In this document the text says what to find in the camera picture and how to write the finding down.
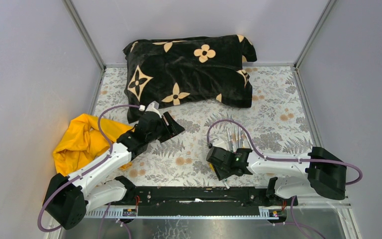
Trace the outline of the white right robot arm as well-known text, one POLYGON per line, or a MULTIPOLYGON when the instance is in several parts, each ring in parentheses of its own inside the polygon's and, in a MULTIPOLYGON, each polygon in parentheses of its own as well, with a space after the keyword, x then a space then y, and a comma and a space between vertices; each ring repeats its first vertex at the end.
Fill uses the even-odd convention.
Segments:
POLYGON ((206 160, 220 181, 233 175, 273 174, 265 197, 268 203, 278 205, 284 199, 314 193, 331 200, 343 200, 347 167, 335 156, 331 163, 315 161, 317 156, 324 159, 329 155, 327 150, 313 147, 311 152, 294 154, 290 161, 285 161, 285 155, 260 156, 249 148, 230 152, 222 147, 212 146, 206 160))

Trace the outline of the clear cap pen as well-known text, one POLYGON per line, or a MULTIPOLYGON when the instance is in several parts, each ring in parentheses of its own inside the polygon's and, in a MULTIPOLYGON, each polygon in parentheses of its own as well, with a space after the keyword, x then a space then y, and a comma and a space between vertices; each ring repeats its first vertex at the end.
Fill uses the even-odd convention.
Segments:
POLYGON ((226 189, 230 189, 230 186, 228 185, 227 180, 223 179, 223 180, 221 180, 221 182, 224 184, 226 189))

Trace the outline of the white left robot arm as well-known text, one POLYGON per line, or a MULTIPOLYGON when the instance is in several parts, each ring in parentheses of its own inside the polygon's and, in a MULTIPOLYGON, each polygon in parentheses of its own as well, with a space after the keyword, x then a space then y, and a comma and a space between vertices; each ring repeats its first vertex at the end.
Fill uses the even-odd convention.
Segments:
POLYGON ((133 189, 118 180, 98 186, 109 173, 147 150, 148 144, 163 143, 180 133, 184 127, 165 112, 145 112, 138 123, 122 133, 109 149, 85 167, 64 176, 54 175, 49 183, 39 215, 47 212, 64 229, 75 227, 85 214, 109 202, 127 205, 134 200, 133 189))

